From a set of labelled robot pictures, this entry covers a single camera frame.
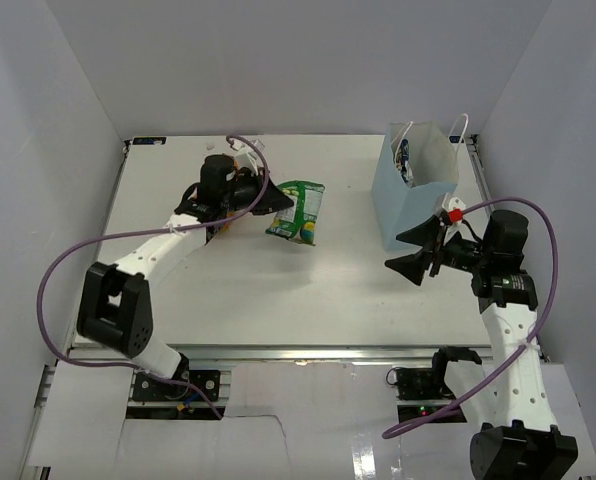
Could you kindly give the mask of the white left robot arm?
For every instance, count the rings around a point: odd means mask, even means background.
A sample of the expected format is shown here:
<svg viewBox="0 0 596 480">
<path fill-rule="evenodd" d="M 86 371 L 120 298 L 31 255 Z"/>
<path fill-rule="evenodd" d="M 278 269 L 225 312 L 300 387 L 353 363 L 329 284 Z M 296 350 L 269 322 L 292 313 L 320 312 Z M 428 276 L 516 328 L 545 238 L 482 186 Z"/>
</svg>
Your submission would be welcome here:
<svg viewBox="0 0 596 480">
<path fill-rule="evenodd" d="M 112 264 L 96 262 L 89 267 L 77 333 L 156 375 L 155 387 L 166 398 L 180 398 L 189 387 L 188 360 L 156 337 L 151 290 L 205 246 L 230 216 L 244 211 L 267 215 L 293 206 L 251 154 L 239 159 L 207 156 L 199 181 L 185 190 L 164 233 Z"/>
</svg>

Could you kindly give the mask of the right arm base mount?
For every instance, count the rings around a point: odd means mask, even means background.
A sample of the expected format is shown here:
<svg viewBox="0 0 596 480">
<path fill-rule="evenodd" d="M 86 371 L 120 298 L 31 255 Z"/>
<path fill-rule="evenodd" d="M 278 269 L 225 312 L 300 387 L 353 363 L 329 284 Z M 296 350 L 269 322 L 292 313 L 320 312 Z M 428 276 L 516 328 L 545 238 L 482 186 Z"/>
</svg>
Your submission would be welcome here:
<svg viewBox="0 0 596 480">
<path fill-rule="evenodd" d="M 391 368 L 385 376 L 402 401 L 449 400 L 455 396 L 432 368 Z"/>
</svg>

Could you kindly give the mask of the green snack bag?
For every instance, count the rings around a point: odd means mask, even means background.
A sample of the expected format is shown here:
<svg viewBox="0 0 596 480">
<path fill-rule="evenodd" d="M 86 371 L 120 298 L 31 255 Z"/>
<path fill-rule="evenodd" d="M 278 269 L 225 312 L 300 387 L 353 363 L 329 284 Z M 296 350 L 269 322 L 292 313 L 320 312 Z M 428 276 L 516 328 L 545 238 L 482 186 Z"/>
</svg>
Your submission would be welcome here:
<svg viewBox="0 0 596 480">
<path fill-rule="evenodd" d="M 279 189 L 293 201 L 293 205 L 277 212 L 265 233 L 293 243 L 314 246 L 325 186 L 306 180 L 291 180 L 281 183 Z"/>
</svg>

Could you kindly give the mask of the blue cookie bag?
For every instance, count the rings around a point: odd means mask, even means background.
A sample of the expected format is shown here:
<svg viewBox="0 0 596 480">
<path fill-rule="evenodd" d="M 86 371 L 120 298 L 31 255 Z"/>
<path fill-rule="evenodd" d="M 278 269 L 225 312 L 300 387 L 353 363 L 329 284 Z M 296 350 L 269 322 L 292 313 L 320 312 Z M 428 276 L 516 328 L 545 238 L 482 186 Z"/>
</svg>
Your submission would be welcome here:
<svg viewBox="0 0 596 480">
<path fill-rule="evenodd" d="M 409 140 L 403 138 L 394 154 L 394 163 L 403 182 L 409 187 L 414 185 L 414 174 L 410 163 Z"/>
</svg>

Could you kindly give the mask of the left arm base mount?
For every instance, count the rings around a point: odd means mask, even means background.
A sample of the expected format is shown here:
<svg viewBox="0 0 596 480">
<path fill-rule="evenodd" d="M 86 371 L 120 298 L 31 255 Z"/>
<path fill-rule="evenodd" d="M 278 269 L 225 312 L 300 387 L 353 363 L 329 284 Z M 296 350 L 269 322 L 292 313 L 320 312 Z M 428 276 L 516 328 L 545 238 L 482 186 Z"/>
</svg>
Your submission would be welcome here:
<svg viewBox="0 0 596 480">
<path fill-rule="evenodd" d="M 187 377 L 181 379 L 182 385 L 170 385 L 156 381 L 145 373 L 135 375 L 130 399 L 135 402 L 185 401 L 202 398 L 188 384 L 197 387 L 211 401 L 219 398 L 221 372 L 219 370 L 190 370 Z"/>
</svg>

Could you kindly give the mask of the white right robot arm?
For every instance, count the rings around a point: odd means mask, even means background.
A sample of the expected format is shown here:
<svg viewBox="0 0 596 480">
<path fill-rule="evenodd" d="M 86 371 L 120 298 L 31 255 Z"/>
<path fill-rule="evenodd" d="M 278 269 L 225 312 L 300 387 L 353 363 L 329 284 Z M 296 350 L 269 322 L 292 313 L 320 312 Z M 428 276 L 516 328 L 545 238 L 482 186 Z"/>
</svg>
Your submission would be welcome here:
<svg viewBox="0 0 596 480">
<path fill-rule="evenodd" d="M 528 219 L 495 210 L 479 240 L 461 236 L 459 209 L 440 211 L 397 235 L 415 254 L 386 261 L 414 284 L 443 266 L 472 276 L 471 288 L 487 330 L 494 369 L 464 348 L 444 347 L 434 357 L 431 390 L 455 397 L 456 409 L 477 427 L 470 441 L 476 479 L 562 479 L 578 458 L 574 437 L 563 434 L 547 398 L 535 332 L 538 299 L 522 268 Z"/>
</svg>

